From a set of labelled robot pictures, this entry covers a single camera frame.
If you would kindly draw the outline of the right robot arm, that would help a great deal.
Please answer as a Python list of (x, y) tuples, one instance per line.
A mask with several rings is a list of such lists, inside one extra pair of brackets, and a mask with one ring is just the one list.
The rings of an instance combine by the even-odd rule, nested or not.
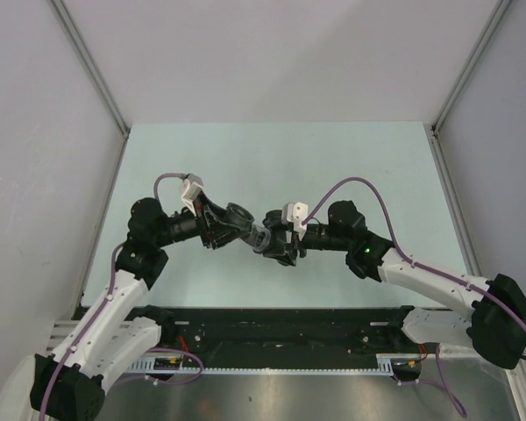
[(410, 310), (387, 329), (387, 342), (397, 352), (416, 343), (449, 343), (471, 347), (500, 368), (513, 369), (526, 360), (526, 296), (514, 279), (458, 274), (421, 262), (395, 239), (370, 231), (352, 201), (331, 204), (327, 215), (326, 224), (309, 224), (304, 203), (271, 210), (252, 229), (253, 251), (284, 266), (294, 266), (308, 250), (343, 252), (358, 278), (409, 289), (451, 311), (444, 318), (432, 310)]

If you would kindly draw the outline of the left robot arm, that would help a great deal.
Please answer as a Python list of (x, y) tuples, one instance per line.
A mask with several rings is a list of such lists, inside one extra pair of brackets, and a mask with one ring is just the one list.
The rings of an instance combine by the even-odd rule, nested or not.
[(160, 277), (168, 262), (166, 246), (198, 237), (218, 249), (247, 235), (252, 224), (252, 214), (240, 205), (217, 206), (202, 192), (173, 215), (163, 211), (157, 197), (138, 200), (131, 207), (126, 241), (111, 255), (107, 287), (51, 355), (34, 357), (30, 403), (40, 419), (95, 419), (132, 363), (174, 344), (171, 312), (154, 307), (135, 318), (127, 332), (115, 333)]

